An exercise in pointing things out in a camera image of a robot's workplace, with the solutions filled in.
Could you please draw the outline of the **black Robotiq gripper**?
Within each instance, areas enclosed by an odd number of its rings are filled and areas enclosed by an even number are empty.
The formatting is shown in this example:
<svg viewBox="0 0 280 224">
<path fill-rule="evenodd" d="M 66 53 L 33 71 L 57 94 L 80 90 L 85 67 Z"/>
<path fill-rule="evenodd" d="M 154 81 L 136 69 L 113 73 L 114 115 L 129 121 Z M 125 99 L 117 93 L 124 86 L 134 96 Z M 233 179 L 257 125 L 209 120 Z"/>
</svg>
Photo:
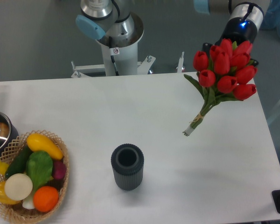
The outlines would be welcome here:
<svg viewBox="0 0 280 224">
<path fill-rule="evenodd" d="M 254 43 L 254 40 L 257 36 L 257 27 L 256 25 L 249 20 L 229 20 L 224 28 L 224 31 L 220 39 L 215 43 L 219 45 L 223 39 L 230 39 L 231 42 L 236 42 L 241 44 L 245 41 Z M 206 54 L 210 53 L 210 48 L 213 45 L 211 43 L 203 43 L 202 51 Z M 250 59 L 246 66 L 258 66 L 259 62 L 256 59 Z"/>
</svg>

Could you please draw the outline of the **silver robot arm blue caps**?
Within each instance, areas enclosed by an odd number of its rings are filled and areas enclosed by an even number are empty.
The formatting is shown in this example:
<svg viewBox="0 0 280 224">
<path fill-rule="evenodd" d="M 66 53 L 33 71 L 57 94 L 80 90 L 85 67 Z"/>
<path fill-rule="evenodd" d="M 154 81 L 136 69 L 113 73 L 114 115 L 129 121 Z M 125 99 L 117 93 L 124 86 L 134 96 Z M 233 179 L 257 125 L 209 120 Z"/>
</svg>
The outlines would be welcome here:
<svg viewBox="0 0 280 224">
<path fill-rule="evenodd" d="M 269 0 L 195 0 L 203 14 L 228 12 L 230 18 L 222 38 L 253 42 L 270 5 Z M 96 40 L 103 53 L 105 69 L 138 68 L 138 42 L 143 36 L 141 19 L 132 13 L 130 0 L 83 0 L 76 17 L 78 29 Z"/>
</svg>

